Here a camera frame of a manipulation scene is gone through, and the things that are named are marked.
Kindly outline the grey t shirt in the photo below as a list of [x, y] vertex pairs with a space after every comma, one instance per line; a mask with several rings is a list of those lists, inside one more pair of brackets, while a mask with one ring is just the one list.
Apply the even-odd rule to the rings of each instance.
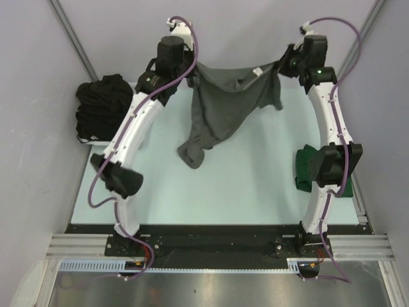
[[189, 137], [178, 155], [197, 169], [205, 151], [229, 139], [256, 108], [282, 110], [277, 63], [248, 68], [210, 68], [197, 64], [197, 83], [191, 103]]

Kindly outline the black t shirts pile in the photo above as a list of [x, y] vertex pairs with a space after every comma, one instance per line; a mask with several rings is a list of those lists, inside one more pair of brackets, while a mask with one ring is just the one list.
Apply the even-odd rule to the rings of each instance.
[[77, 139], [81, 143], [111, 141], [132, 101], [134, 91], [120, 74], [105, 75], [101, 80], [82, 83], [75, 96]]

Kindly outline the white plastic basket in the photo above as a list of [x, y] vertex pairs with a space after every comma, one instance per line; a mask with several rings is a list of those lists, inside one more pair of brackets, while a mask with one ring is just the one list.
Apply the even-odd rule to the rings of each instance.
[[79, 136], [77, 136], [77, 140], [81, 144], [90, 145], [90, 146], [104, 146], [104, 147], [106, 147], [107, 145], [110, 144], [110, 141], [87, 140], [87, 139], [82, 139]]

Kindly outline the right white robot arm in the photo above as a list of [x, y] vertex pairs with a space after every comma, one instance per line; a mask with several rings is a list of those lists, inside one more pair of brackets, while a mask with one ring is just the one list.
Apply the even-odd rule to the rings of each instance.
[[313, 105], [320, 132], [321, 148], [307, 165], [312, 181], [307, 212], [290, 242], [301, 257], [324, 253], [327, 239], [327, 216], [332, 199], [344, 193], [363, 154], [362, 145], [350, 136], [337, 96], [334, 69], [325, 64], [327, 37], [307, 31], [296, 44], [288, 45], [279, 62], [279, 73], [296, 77]]

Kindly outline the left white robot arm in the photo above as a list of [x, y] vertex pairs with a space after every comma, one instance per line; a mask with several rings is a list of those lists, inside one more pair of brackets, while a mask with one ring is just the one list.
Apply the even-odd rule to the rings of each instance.
[[191, 78], [197, 63], [197, 38], [165, 36], [157, 45], [157, 55], [140, 75], [131, 105], [113, 139], [90, 162], [96, 171], [92, 185], [102, 180], [114, 203], [114, 230], [121, 235], [119, 248], [129, 256], [140, 251], [135, 234], [140, 224], [131, 198], [140, 190], [144, 177], [133, 170], [134, 158], [154, 119], [174, 95], [184, 78]]

